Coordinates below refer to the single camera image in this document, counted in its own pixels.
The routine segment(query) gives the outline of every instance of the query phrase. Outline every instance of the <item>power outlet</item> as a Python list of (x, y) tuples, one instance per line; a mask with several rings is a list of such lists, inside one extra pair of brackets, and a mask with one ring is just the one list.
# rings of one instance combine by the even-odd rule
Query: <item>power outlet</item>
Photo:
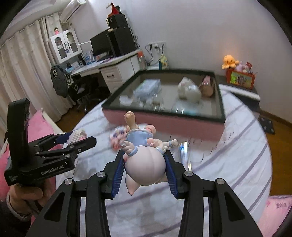
[(165, 47), (166, 47), (166, 41), (158, 41), (158, 42), (148, 43), (148, 45), (150, 45), (150, 44), (152, 44), (153, 48), (155, 48), (155, 46), (162, 48), (162, 46), (163, 46), (163, 49), (165, 49)]

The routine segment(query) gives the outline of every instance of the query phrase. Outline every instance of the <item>storage box with glass lid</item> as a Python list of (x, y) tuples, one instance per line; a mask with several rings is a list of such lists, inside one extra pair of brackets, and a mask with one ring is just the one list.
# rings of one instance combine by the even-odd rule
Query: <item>storage box with glass lid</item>
[[(183, 77), (199, 86), (206, 76), (214, 82), (211, 97), (202, 97), (196, 103), (179, 99), (178, 85)], [(139, 71), (108, 98), (102, 110), (112, 124), (126, 125), (124, 115), (132, 111), (137, 124), (152, 124), (160, 132), (203, 140), (219, 140), (224, 131), (225, 114), (213, 72)]]

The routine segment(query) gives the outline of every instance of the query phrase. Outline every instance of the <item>computer monitor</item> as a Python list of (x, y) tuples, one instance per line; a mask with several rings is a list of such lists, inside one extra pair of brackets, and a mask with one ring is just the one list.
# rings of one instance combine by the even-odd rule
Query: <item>computer monitor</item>
[(108, 30), (105, 30), (90, 39), (94, 56), (108, 52), (109, 56), (113, 56), (110, 40), (108, 38)]

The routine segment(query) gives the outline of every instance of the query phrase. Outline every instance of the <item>round table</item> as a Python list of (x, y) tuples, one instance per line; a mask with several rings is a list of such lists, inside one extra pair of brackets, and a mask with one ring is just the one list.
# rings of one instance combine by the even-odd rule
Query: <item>round table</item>
[[(223, 178), (234, 190), (257, 222), (269, 196), (272, 179), (272, 162), (266, 136), (253, 113), (234, 95), (221, 90), (225, 109), (225, 130), (217, 143), (190, 140), (188, 148), (192, 171), (200, 178), (214, 181)], [(117, 151), (111, 149), (109, 135), (116, 126), (109, 124), (101, 104), (91, 110), (76, 126), (88, 136), (94, 136), (97, 145), (78, 155), (75, 170), (58, 175), (56, 186), (66, 178), (75, 181), (87, 179), (113, 161)], [(167, 141), (170, 134), (157, 132), (156, 138)], [(179, 160), (178, 149), (172, 150)], [(133, 196), (127, 192), (125, 175), (114, 200), (106, 200), (111, 236), (150, 237), (178, 236), (184, 200), (176, 200), (168, 183), (140, 187)], [(80, 234), (85, 236), (85, 198), (81, 201)], [(208, 200), (204, 199), (204, 234), (208, 235)]]

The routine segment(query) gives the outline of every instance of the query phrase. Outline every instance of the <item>orange octopus plush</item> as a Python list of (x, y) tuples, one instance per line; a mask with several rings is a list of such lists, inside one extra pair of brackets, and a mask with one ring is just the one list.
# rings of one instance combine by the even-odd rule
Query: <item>orange octopus plush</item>
[(239, 61), (235, 61), (234, 57), (231, 55), (226, 55), (223, 59), (224, 64), (222, 65), (222, 69), (226, 68), (236, 68), (236, 66), (239, 64)]

